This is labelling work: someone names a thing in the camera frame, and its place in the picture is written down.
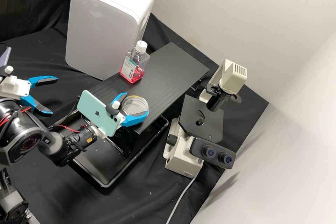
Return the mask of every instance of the microscope base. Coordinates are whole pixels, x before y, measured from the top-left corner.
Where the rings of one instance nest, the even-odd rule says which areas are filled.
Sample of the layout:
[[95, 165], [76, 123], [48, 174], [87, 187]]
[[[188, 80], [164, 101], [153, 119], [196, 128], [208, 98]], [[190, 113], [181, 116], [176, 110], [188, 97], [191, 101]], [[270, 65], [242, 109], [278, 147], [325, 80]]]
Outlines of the microscope base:
[[202, 168], [204, 161], [189, 153], [194, 138], [183, 131], [178, 121], [179, 118], [172, 120], [168, 133], [177, 136], [175, 145], [171, 146], [166, 143], [164, 147], [165, 168], [183, 176], [194, 178]]

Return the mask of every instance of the flask label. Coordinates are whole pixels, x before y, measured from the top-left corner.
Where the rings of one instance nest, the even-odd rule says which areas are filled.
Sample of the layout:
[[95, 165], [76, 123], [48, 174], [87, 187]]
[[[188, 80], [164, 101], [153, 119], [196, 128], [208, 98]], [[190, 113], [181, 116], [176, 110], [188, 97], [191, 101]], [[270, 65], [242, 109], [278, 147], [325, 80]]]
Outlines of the flask label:
[[121, 73], [128, 77], [129, 79], [132, 79], [135, 68], [137, 64], [131, 60], [129, 57], [125, 57], [124, 64], [121, 69]]

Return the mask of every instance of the petri dish lid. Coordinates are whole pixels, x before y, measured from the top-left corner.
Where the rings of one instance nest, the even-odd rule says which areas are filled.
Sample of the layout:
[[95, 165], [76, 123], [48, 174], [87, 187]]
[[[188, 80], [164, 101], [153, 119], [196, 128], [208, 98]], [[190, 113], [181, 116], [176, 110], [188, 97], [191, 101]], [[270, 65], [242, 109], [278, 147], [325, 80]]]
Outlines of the petri dish lid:
[[126, 116], [135, 115], [149, 110], [146, 99], [135, 95], [127, 96], [124, 99], [121, 108], [125, 112]]

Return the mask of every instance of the blue clamp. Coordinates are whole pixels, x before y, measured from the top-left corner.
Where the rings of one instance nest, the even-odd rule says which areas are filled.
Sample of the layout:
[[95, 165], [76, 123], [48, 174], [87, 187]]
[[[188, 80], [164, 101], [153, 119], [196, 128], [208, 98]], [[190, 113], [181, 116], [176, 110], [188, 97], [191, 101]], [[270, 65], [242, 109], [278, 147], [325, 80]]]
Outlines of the blue clamp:
[[[58, 80], [57, 77], [47, 75], [47, 76], [36, 76], [31, 77], [27, 81], [30, 82], [30, 87], [34, 88], [36, 86], [50, 85], [56, 83]], [[26, 97], [21, 97], [21, 102], [23, 105], [27, 107], [31, 107], [31, 111], [35, 112], [41, 116], [49, 117], [52, 116], [53, 112], [39, 103], [36, 99], [34, 99], [31, 95]]]
[[[119, 101], [120, 105], [122, 104], [122, 102], [124, 101], [124, 99], [127, 97], [128, 93], [124, 92], [124, 93], [120, 93], [117, 97], [114, 98], [114, 100], [111, 102], [111, 104], [113, 104], [114, 101]], [[125, 115], [125, 121], [123, 121], [120, 125], [124, 126], [124, 127], [129, 127], [129, 126], [133, 126], [135, 124], [138, 123], [142, 123], [145, 118], [148, 116], [149, 114], [149, 110], [147, 111], [142, 111], [140, 113], [137, 114], [133, 114], [133, 115]]]

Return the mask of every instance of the camera vent slots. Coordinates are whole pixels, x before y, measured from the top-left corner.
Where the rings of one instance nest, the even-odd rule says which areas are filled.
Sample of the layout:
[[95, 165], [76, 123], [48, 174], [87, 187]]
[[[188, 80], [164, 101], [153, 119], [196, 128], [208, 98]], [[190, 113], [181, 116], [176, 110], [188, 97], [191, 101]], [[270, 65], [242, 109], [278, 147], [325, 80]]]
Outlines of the camera vent slots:
[[241, 74], [241, 75], [243, 75], [243, 76], [246, 76], [246, 68], [245, 67], [243, 67], [243, 66], [240, 66], [240, 65], [238, 65], [238, 64], [236, 64], [236, 63], [234, 63], [234, 71], [236, 72], [236, 73], [238, 73], [238, 74]]

